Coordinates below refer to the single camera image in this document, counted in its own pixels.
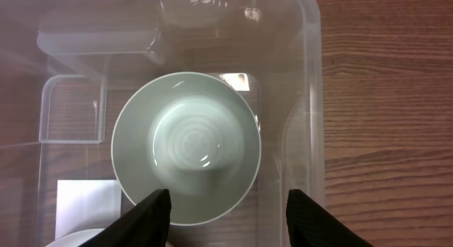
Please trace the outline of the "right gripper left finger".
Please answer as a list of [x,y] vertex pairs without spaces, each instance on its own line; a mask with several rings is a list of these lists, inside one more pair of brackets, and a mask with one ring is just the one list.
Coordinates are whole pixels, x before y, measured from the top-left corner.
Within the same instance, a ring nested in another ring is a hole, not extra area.
[[169,190],[155,190],[81,247],[165,247],[170,214]]

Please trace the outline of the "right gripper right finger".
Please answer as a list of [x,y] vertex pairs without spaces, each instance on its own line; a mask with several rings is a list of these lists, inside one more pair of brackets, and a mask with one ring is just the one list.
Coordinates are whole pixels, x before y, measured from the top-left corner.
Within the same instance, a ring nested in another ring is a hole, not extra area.
[[300,189],[289,190],[286,219],[291,247],[372,247]]

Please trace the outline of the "grey plate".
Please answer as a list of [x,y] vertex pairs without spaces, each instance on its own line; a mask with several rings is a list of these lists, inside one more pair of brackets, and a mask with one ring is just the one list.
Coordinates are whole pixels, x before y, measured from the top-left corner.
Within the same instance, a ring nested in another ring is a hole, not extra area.
[[94,236],[98,235],[103,230],[104,228],[85,229],[82,231],[70,233],[57,240],[54,240],[52,243],[46,245],[46,247],[78,247],[89,239],[92,239]]

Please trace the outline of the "grey bowl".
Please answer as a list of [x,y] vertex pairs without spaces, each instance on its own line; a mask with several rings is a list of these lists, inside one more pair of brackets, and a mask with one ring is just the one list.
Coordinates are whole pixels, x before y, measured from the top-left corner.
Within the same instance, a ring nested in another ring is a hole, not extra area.
[[235,88],[184,71],[160,76],[128,99],[110,153],[131,203],[166,189],[170,223],[195,226],[223,217],[247,196],[260,168],[262,141],[255,114]]

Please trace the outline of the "white label in bin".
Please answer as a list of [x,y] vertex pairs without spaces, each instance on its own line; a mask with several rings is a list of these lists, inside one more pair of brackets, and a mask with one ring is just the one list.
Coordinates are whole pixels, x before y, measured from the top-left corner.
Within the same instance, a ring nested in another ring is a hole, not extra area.
[[58,180],[55,238],[106,228],[120,217],[121,197],[116,180]]

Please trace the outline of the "clear plastic storage bin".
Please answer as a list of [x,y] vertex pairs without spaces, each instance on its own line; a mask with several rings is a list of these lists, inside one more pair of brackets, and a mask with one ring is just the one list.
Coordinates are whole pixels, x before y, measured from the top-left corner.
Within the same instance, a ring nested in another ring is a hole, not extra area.
[[178,71],[236,88],[263,156],[237,208],[168,242],[287,246],[287,192],[324,201],[316,0],[1,0],[1,245],[53,242],[57,181],[113,180],[123,105]]

